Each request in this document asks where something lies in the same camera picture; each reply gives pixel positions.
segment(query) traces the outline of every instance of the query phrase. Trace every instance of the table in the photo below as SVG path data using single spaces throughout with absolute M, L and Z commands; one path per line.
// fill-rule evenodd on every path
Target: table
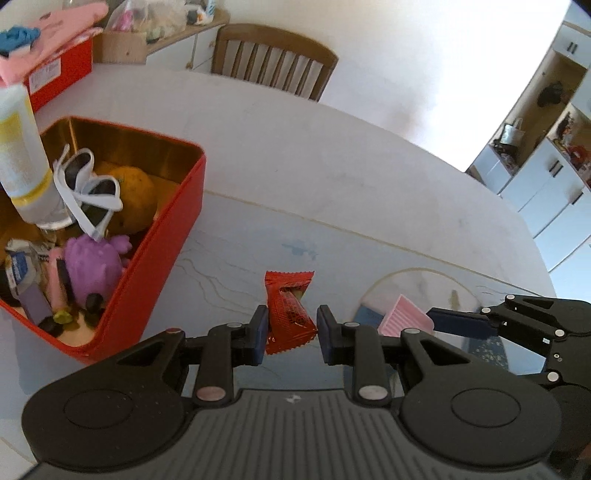
M 508 293 L 553 294 L 517 214 L 389 132 L 232 79 L 95 67 L 38 113 L 41 129 L 62 116 L 89 116 L 198 141 L 207 154 L 203 212 L 144 337 L 167 326 L 197 336 L 220 323 L 248 321 L 266 301 L 266 270 L 314 270 L 303 304 L 313 314 L 326 303 L 339 321 L 383 314 L 400 293 L 424 310 L 474 310 Z M 162 94 L 147 94 L 162 86 Z M 540 358 L 509 342 L 505 348 L 513 371 L 541 367 Z M 11 479 L 32 461 L 20 432 L 26 399 L 80 365 L 5 312 L 0 365 L 0 479 Z M 267 356 L 262 367 L 239 367 L 235 382 L 337 388 L 343 369 L 323 365 L 314 341 Z

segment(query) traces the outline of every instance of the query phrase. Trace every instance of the red candy wrapper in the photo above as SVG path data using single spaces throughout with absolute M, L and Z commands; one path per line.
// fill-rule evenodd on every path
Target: red candy wrapper
M 312 281 L 314 272 L 267 272 L 267 304 L 269 306 L 269 355 L 307 344 L 318 330 L 304 310 L 299 298 Z

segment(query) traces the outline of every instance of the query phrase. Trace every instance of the white logo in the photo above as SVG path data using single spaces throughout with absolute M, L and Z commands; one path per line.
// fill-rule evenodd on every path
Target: white logo
M 292 405 L 295 405 L 296 403 L 301 401 L 301 397 L 299 395 L 293 394 L 291 397 L 287 397 L 285 400 L 291 403 Z

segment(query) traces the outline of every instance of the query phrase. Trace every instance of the ribbed gray panel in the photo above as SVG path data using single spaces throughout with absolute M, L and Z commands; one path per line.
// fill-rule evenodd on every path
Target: ribbed gray panel
M 432 459 L 383 409 L 351 403 L 342 390 L 244 391 L 204 410 L 171 449 L 143 465 L 103 474 L 41 465 L 27 480 L 551 480 L 543 465 L 471 472 Z

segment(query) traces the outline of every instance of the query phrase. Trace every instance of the cabinet handle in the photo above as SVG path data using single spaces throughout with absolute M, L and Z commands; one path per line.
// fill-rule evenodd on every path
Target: cabinet handle
M 561 165 L 560 168 L 552 174 L 552 178 L 555 179 L 556 175 L 558 175 L 560 173 L 560 170 L 562 170 L 563 168 L 564 168 L 564 165 Z
M 548 172 L 552 173 L 552 171 L 558 166 L 559 163 L 560 163 L 560 160 L 556 160 L 556 163 L 554 163 L 554 165 L 552 165 L 550 167 L 550 169 L 548 170 Z
M 575 203 L 577 203 L 581 197 L 583 196 L 583 192 L 579 193 L 579 195 L 572 201 L 571 205 L 574 205 Z

